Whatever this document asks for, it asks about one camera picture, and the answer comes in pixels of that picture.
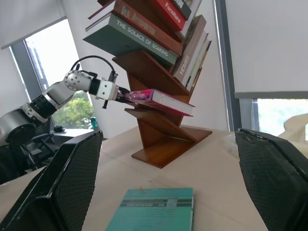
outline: teal book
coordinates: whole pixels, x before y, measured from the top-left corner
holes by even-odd
[[[174,65],[178,58],[112,13],[87,27],[87,33],[83,40],[114,56],[146,50],[162,65]]]
[[[191,231],[193,189],[130,189],[106,231]]]

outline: white table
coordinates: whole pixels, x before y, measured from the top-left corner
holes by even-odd
[[[195,231],[267,231],[246,191],[239,160],[225,148],[231,134],[214,131],[163,169],[131,158],[142,148],[138,128],[104,141],[83,230],[104,230],[127,189],[192,187]],[[0,220],[38,171],[0,186]]]

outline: green foliage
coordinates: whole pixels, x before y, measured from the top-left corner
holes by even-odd
[[[94,116],[94,110],[87,94],[81,91],[53,115],[53,120],[64,128],[88,129],[91,127],[91,116]]]

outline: robotic arm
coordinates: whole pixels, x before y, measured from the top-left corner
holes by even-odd
[[[64,80],[54,83],[31,103],[25,103],[20,108],[8,112],[0,118],[0,147],[4,145],[25,144],[35,136],[36,128],[47,122],[48,117],[71,100],[77,91],[89,92],[96,99],[105,100],[103,108],[109,100],[125,103],[121,95],[128,92],[115,84],[117,74],[111,64],[112,72],[108,80],[97,79],[97,74],[74,70],[77,63],[85,58],[95,57],[106,61],[99,56],[87,56],[78,60]]]

